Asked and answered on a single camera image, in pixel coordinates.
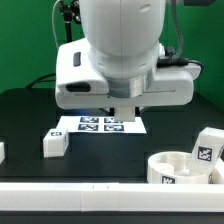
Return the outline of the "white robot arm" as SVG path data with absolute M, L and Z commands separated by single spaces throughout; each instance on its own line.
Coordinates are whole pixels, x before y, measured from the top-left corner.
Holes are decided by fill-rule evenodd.
M 59 47 L 55 96 L 59 107 L 117 108 L 183 105 L 196 76 L 188 68 L 158 68 L 166 0 L 80 0 L 85 37 Z

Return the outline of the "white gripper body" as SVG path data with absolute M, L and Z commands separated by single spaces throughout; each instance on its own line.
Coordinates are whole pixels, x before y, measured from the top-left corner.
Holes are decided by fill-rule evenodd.
M 193 97 L 194 69 L 147 67 L 143 64 L 94 67 L 107 81 L 106 95 L 65 95 L 55 87 L 56 102 L 63 109 L 151 107 L 184 105 Z

